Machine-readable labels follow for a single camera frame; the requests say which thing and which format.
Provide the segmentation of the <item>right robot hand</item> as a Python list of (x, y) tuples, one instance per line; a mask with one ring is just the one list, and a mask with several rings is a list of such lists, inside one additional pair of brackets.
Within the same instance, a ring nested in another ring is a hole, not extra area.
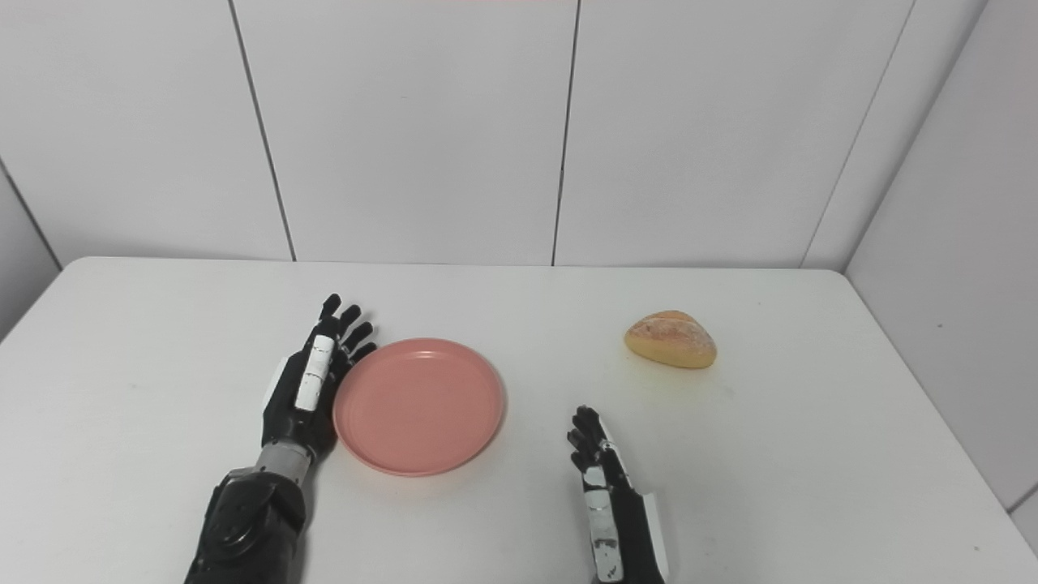
[(576, 408), (567, 441), (581, 475), (594, 583), (664, 583), (670, 577), (663, 526), (653, 494), (631, 480), (601, 415)]

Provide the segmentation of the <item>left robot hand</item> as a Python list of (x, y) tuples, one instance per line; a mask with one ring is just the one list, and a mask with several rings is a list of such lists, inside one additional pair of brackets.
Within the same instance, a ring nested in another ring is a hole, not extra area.
[(292, 443), (311, 457), (327, 455), (337, 440), (332, 407), (342, 381), (377, 349), (373, 335), (360, 306), (342, 309), (342, 296), (329, 295), (303, 346), (276, 376), (264, 407), (262, 446)]

